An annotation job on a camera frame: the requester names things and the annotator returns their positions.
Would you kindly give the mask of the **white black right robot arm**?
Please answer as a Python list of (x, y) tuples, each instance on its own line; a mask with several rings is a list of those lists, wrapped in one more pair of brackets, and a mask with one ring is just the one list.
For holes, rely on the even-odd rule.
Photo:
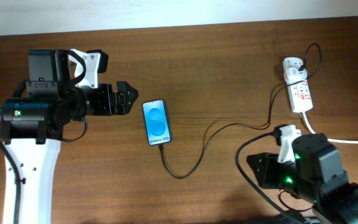
[(358, 184), (349, 182), (335, 145), (324, 134), (305, 134), (291, 146), (293, 162), (280, 163), (268, 152), (247, 156), (259, 187), (285, 190), (312, 203), (323, 222), (358, 223)]

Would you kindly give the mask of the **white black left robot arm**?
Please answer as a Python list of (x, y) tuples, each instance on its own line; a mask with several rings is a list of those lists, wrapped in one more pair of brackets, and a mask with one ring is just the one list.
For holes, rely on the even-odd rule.
[(139, 95), (135, 88), (125, 81), (98, 82), (108, 58), (99, 49), (29, 52), (29, 78), (0, 109), (4, 223), (50, 223), (53, 176), (66, 124), (130, 112)]

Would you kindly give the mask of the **blue Galaxy S25+ smartphone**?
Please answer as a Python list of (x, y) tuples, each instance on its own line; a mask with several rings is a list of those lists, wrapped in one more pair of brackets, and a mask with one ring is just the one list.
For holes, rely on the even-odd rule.
[(172, 138), (164, 101), (145, 102), (142, 104), (142, 111), (149, 146), (170, 142)]

